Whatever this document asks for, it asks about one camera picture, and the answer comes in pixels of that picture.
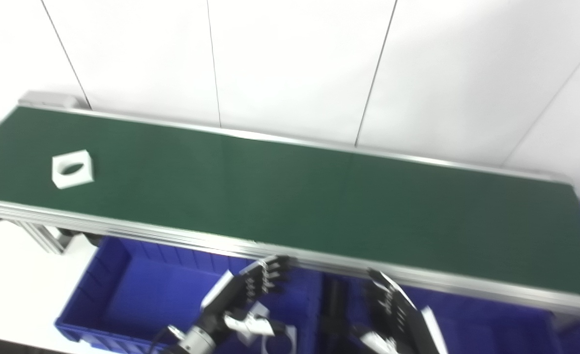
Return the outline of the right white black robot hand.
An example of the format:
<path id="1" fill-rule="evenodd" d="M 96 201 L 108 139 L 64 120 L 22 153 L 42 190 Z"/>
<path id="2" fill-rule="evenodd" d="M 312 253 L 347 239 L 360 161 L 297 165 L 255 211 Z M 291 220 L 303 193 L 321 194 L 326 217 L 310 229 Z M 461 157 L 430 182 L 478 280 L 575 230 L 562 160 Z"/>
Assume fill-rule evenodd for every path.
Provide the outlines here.
<path id="1" fill-rule="evenodd" d="M 366 354 L 447 354 L 449 350 L 429 306 L 419 308 L 386 273 L 369 267 L 365 300 L 371 325 L 353 324 L 349 334 Z"/>

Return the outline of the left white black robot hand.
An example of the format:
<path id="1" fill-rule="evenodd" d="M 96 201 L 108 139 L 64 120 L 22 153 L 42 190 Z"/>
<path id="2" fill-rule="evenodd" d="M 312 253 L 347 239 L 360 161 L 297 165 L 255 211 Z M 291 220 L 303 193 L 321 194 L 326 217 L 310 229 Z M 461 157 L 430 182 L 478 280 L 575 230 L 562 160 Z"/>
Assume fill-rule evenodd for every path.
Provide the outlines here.
<path id="1" fill-rule="evenodd" d="M 195 325 L 202 329 L 216 345 L 226 341 L 234 332 L 277 336 L 286 333 L 286 325 L 266 318 L 249 318 L 248 307 L 261 296 L 283 291 L 291 258 L 272 255 L 252 262 L 237 275 L 226 271 L 205 295 Z"/>

